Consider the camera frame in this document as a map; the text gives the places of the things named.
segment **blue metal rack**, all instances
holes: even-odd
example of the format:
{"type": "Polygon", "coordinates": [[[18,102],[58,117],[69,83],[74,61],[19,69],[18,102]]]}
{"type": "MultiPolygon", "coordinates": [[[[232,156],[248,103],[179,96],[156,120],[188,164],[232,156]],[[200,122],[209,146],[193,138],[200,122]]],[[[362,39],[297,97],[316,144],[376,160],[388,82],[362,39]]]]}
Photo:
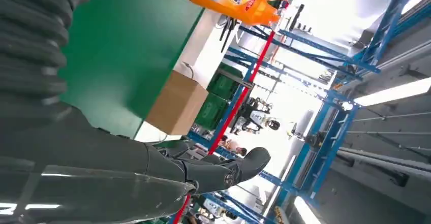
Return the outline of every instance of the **blue metal rack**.
{"type": "MultiPolygon", "coordinates": [[[[273,40],[272,43],[280,46],[281,48],[287,49],[293,53],[302,55],[330,69],[333,69],[335,71],[339,71],[345,74],[347,76],[346,80],[344,81],[345,83],[353,79],[362,80],[361,75],[365,71],[370,71],[375,73],[380,72],[380,70],[376,67],[376,64],[379,61],[379,59],[382,57],[383,53],[385,52],[388,42],[394,35],[398,35],[400,32],[406,29],[406,25],[400,27],[400,26],[397,26],[397,23],[400,19],[401,11],[404,8],[407,1],[408,0],[391,0],[391,3],[384,14],[382,22],[380,23],[379,28],[374,38],[372,39],[370,45],[367,48],[365,48],[359,55],[356,55],[354,57],[348,57],[342,53],[339,53],[335,50],[324,47],[316,42],[307,40],[299,35],[295,35],[286,30],[281,30],[280,34],[285,35],[293,40],[310,45],[321,51],[324,51],[328,54],[328,56],[306,53],[298,49],[292,48],[286,44],[283,44],[277,40],[273,40]],[[339,68],[335,65],[332,65],[326,62],[325,60],[333,60],[333,61],[343,62],[344,64],[355,65],[358,67],[358,71],[355,74],[350,71],[347,71],[343,67],[339,68]]],[[[427,6],[426,13],[429,14],[430,10],[431,8],[427,6]]],[[[413,15],[413,17],[409,19],[409,22],[414,22],[415,20],[418,20],[427,14],[423,14],[423,15],[421,14],[419,16],[413,15]]],[[[266,34],[260,27],[254,27],[254,28],[257,31],[251,30],[243,26],[240,27],[241,30],[243,30],[248,34],[257,36],[262,39],[268,38],[268,34],[266,34]]],[[[231,60],[232,62],[235,62],[237,64],[240,64],[248,68],[248,72],[245,76],[245,80],[248,80],[248,77],[250,76],[253,68],[255,67],[257,58],[254,57],[253,55],[246,54],[238,49],[234,49],[231,47],[228,49],[228,51],[230,53],[225,55],[226,59],[231,60]]],[[[355,103],[354,101],[348,99],[347,97],[343,96],[342,94],[337,93],[335,90],[323,88],[322,86],[319,85],[317,81],[313,80],[312,78],[308,80],[308,79],[304,79],[296,76],[295,73],[297,74],[297,71],[289,68],[284,64],[282,64],[282,68],[279,68],[277,66],[274,66],[266,62],[264,62],[262,66],[265,68],[269,68],[279,74],[287,75],[291,78],[298,80],[304,86],[304,88],[297,87],[297,89],[307,94],[310,94],[314,97],[317,97],[318,99],[323,101],[323,105],[314,121],[314,124],[309,134],[314,135],[319,132],[325,118],[330,112],[331,107],[337,110],[335,119],[330,125],[330,128],[321,146],[318,149],[314,149],[314,148],[311,148],[310,145],[304,144],[300,153],[296,157],[291,169],[289,170],[289,173],[285,180],[280,179],[265,171],[262,171],[259,174],[260,177],[272,182],[275,186],[279,186],[281,188],[281,192],[278,196],[278,199],[275,202],[276,205],[279,205],[279,206],[282,205],[282,202],[285,199],[287,193],[291,193],[295,196],[301,196],[309,203],[312,203],[314,196],[321,188],[324,182],[324,179],[328,171],[330,170],[330,166],[336,157],[336,153],[346,136],[348,128],[351,125],[356,112],[361,108],[361,106],[355,103]],[[309,89],[317,89],[325,92],[327,95],[324,97],[320,94],[310,92],[309,89]],[[342,108],[342,102],[348,102],[350,105],[352,105],[352,109],[344,110],[342,108]]],[[[226,118],[229,115],[229,112],[232,110],[234,102],[238,100],[238,97],[242,89],[243,87],[240,86],[238,88],[238,91],[235,93],[232,99],[232,103],[230,104],[230,107],[226,111],[223,119],[219,123],[219,126],[217,127],[214,133],[215,135],[217,135],[220,132],[220,129],[224,124],[224,122],[226,121],[226,118]]],[[[212,145],[213,140],[215,138],[213,137],[211,140],[207,140],[195,132],[190,132],[188,134],[188,137],[194,140],[195,142],[202,144],[207,148],[209,148],[212,145]]],[[[219,155],[225,158],[239,157],[221,147],[219,147],[216,150],[216,153],[218,153],[219,155]]],[[[266,218],[265,216],[262,216],[261,213],[257,213],[256,211],[238,202],[237,200],[231,198],[230,196],[224,193],[219,193],[219,195],[228,199],[236,207],[232,207],[231,205],[224,203],[223,201],[221,201],[219,198],[217,198],[212,194],[206,194],[205,196],[208,199],[214,201],[216,204],[226,208],[228,211],[244,219],[247,223],[260,223],[261,219],[265,220],[265,223],[273,223],[271,218],[266,218]]]]}
{"type": "MultiPolygon", "coordinates": [[[[353,57],[354,60],[359,60],[360,63],[376,66],[386,51],[389,41],[396,34],[396,26],[401,18],[401,13],[404,6],[409,0],[391,0],[382,21],[374,34],[371,43],[359,55],[353,57]]],[[[363,75],[365,69],[359,68],[357,74],[363,75]]],[[[343,84],[348,83],[351,79],[345,79],[343,84]]]]}

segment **green tabletop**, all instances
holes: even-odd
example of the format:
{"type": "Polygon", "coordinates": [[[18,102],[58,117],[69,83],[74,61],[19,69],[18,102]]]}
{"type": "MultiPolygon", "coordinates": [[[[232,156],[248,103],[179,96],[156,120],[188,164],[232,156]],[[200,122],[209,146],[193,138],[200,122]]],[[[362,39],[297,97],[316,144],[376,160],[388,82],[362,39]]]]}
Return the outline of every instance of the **green tabletop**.
{"type": "Polygon", "coordinates": [[[75,12],[62,99],[95,127],[133,137],[202,8],[188,0],[92,0],[75,12]]]}

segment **blue steel frame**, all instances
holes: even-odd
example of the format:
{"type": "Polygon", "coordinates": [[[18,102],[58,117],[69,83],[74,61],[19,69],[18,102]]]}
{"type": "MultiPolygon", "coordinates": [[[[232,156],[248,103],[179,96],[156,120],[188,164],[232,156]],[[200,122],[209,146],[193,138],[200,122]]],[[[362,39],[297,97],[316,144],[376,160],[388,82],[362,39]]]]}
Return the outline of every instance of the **blue steel frame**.
{"type": "MultiPolygon", "coordinates": [[[[297,49],[291,48],[291,47],[289,47],[285,44],[282,44],[281,42],[278,42],[278,41],[272,41],[272,42],[276,45],[281,46],[282,48],[290,50],[296,54],[305,56],[305,57],[307,57],[307,58],[309,58],[309,59],[311,59],[311,60],[313,60],[319,64],[324,65],[324,66],[327,66],[328,68],[340,71],[340,72],[346,74],[349,79],[361,80],[361,77],[359,76],[359,74],[361,74],[362,72],[355,75],[355,74],[352,74],[352,73],[350,73],[344,69],[340,69],[334,65],[331,65],[331,64],[329,64],[329,63],[327,63],[321,59],[345,61],[346,63],[358,65],[360,68],[363,68],[362,69],[363,71],[370,70],[372,72],[377,72],[377,73],[380,72],[380,70],[375,67],[375,64],[381,58],[390,38],[392,38],[393,35],[398,35],[400,32],[403,31],[403,27],[396,27],[396,24],[397,24],[397,22],[401,16],[401,11],[402,11],[404,5],[407,3],[407,1],[408,0],[392,0],[391,1],[391,4],[385,13],[385,16],[382,20],[382,23],[380,24],[379,29],[376,32],[376,35],[372,40],[372,43],[370,44],[370,46],[366,50],[364,50],[362,58],[360,61],[357,59],[358,56],[356,56],[354,58],[347,57],[341,53],[338,53],[334,50],[328,49],[328,48],[321,46],[315,42],[306,40],[300,36],[289,33],[285,30],[282,30],[281,34],[286,35],[286,36],[288,36],[294,40],[298,40],[300,42],[309,44],[309,45],[311,45],[317,49],[323,50],[323,51],[327,52],[328,54],[335,56],[335,57],[313,55],[313,54],[305,53],[305,52],[299,51],[297,49]]],[[[426,11],[427,11],[427,14],[431,11],[430,6],[426,7],[426,11]]],[[[419,17],[414,16],[413,21],[410,21],[410,22],[415,22],[415,21],[418,21],[421,19],[422,19],[421,16],[419,16],[419,17]]],[[[261,31],[261,34],[259,34],[255,31],[252,31],[252,30],[245,28],[245,27],[242,27],[242,26],[240,27],[240,29],[244,30],[245,32],[247,32],[249,34],[260,37],[262,39],[267,38],[267,34],[265,34],[264,31],[262,31],[262,30],[259,30],[259,31],[261,31]]],[[[238,56],[226,55],[225,58],[227,58],[233,62],[239,63],[240,65],[243,65],[243,66],[248,68],[248,72],[244,78],[247,80],[249,78],[249,76],[251,75],[251,72],[255,66],[257,59],[253,56],[247,55],[247,54],[245,54],[239,50],[236,50],[236,49],[229,48],[229,51],[238,55],[238,56]],[[243,61],[250,62],[251,64],[250,65],[246,64],[243,61]]],[[[281,74],[285,74],[285,75],[288,75],[290,77],[293,77],[293,78],[297,79],[298,81],[300,81],[301,83],[303,83],[303,85],[305,85],[306,87],[311,86],[311,87],[314,87],[314,88],[317,88],[320,90],[323,89],[323,88],[321,88],[315,84],[312,84],[312,83],[310,83],[304,79],[300,79],[300,78],[286,72],[284,69],[285,67],[283,67],[283,69],[279,69],[279,68],[277,68],[271,64],[268,64],[268,63],[264,63],[263,66],[270,68],[274,71],[277,71],[281,74]]],[[[234,102],[238,100],[238,97],[239,97],[242,89],[243,89],[243,86],[240,86],[238,88],[237,92],[235,93],[235,95],[232,99],[232,103],[230,104],[228,110],[224,114],[224,117],[223,117],[222,121],[219,123],[219,126],[215,130],[215,133],[214,133],[215,135],[217,135],[220,132],[220,129],[221,129],[223,123],[226,121],[226,118],[229,115],[229,112],[233,108],[234,102]]],[[[317,156],[316,156],[314,162],[312,163],[310,170],[307,172],[307,175],[305,177],[305,180],[304,180],[301,188],[295,188],[293,186],[293,181],[295,180],[295,177],[299,173],[301,166],[305,161],[305,157],[306,157],[307,153],[311,150],[311,148],[308,144],[304,144],[301,152],[299,153],[295,162],[293,163],[293,166],[290,169],[289,174],[288,174],[285,181],[282,181],[278,177],[273,176],[273,175],[271,175],[265,171],[262,171],[259,174],[259,176],[261,176],[262,178],[272,182],[276,186],[281,187],[282,191],[279,194],[278,201],[276,201],[276,203],[275,203],[277,205],[281,205],[280,201],[283,201],[286,194],[289,192],[294,194],[294,195],[303,196],[303,198],[307,199],[308,201],[312,201],[315,194],[318,192],[318,190],[321,188],[321,186],[323,184],[323,181],[324,181],[324,179],[325,179],[325,177],[326,177],[326,175],[330,169],[330,165],[332,164],[333,160],[336,157],[336,152],[338,151],[340,145],[342,144],[344,137],[346,136],[347,130],[348,130],[349,126],[351,125],[351,123],[355,117],[356,112],[361,107],[360,105],[347,99],[345,96],[336,93],[336,91],[334,91],[334,90],[326,90],[326,89],[323,89],[323,90],[327,93],[327,97],[326,98],[320,98],[324,102],[324,104],[323,104],[321,110],[319,111],[318,116],[315,119],[315,122],[312,126],[312,129],[310,130],[310,134],[315,134],[319,131],[319,129],[320,129],[320,127],[321,127],[324,119],[326,118],[326,116],[329,112],[329,109],[331,107],[335,107],[338,110],[338,113],[337,113],[334,121],[332,122],[332,124],[329,128],[329,131],[328,131],[328,133],[327,133],[327,135],[326,135],[326,137],[322,143],[322,146],[317,151],[317,156]],[[353,106],[353,109],[350,111],[344,111],[341,107],[341,102],[350,103],[353,106]]],[[[200,143],[203,146],[208,147],[208,148],[212,145],[213,140],[214,140],[214,138],[213,138],[210,141],[208,141],[194,132],[190,132],[188,134],[188,137],[191,138],[192,140],[196,141],[197,143],[200,143]]],[[[221,156],[223,156],[225,158],[236,158],[236,157],[238,157],[237,155],[232,154],[231,152],[229,152],[229,151],[227,151],[221,147],[219,147],[216,150],[216,153],[220,154],[221,156]]],[[[260,219],[264,219],[266,223],[269,223],[269,222],[273,223],[272,220],[265,218],[260,213],[253,211],[249,207],[241,204],[240,202],[231,198],[230,196],[225,195],[224,197],[225,198],[227,197],[227,199],[229,199],[232,203],[234,203],[240,209],[240,211],[238,211],[238,209],[236,209],[236,208],[233,208],[233,207],[225,204],[224,202],[222,202],[220,199],[218,199],[214,195],[205,194],[205,196],[207,198],[211,199],[212,201],[216,202],[220,206],[226,208],[230,212],[238,215],[240,218],[246,220],[247,222],[260,223],[260,219]]]]}
{"type": "MultiPolygon", "coordinates": [[[[409,0],[391,0],[371,43],[362,52],[355,55],[353,57],[354,60],[371,66],[376,66],[378,64],[386,51],[389,41],[399,34],[397,25],[401,18],[403,8],[408,1],[409,0]]],[[[357,74],[363,75],[365,72],[365,69],[359,68],[357,74]]],[[[350,81],[351,79],[347,78],[341,81],[341,83],[347,84],[350,81]]]]}

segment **humanoid robot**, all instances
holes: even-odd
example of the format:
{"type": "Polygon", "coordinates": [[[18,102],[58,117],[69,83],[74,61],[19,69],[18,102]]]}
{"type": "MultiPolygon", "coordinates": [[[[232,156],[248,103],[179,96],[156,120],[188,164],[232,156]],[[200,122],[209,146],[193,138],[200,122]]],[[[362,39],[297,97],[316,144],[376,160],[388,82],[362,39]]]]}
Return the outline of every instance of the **humanoid robot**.
{"type": "Polygon", "coordinates": [[[175,213],[186,195],[227,189],[266,166],[264,148],[217,164],[165,157],[92,127],[61,102],[61,47],[73,11],[87,1],[0,0],[1,223],[136,223],[175,213]]]}

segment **white table surface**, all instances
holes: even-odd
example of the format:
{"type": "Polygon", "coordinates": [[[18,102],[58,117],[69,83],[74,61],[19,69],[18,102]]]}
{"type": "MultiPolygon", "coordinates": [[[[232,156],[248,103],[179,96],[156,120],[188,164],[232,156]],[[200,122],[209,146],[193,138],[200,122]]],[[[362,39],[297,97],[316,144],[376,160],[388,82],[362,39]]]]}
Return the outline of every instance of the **white table surface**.
{"type": "MultiPolygon", "coordinates": [[[[223,29],[215,28],[215,25],[220,17],[220,13],[205,9],[174,67],[175,71],[190,77],[191,71],[183,62],[188,63],[194,72],[193,80],[197,81],[204,88],[208,87],[239,27],[237,25],[231,32],[226,47],[221,52],[227,32],[223,40],[219,41],[223,29]]],[[[145,121],[139,129],[135,140],[155,142],[163,140],[165,137],[166,140],[176,140],[181,135],[166,136],[166,133],[145,121]]]]}

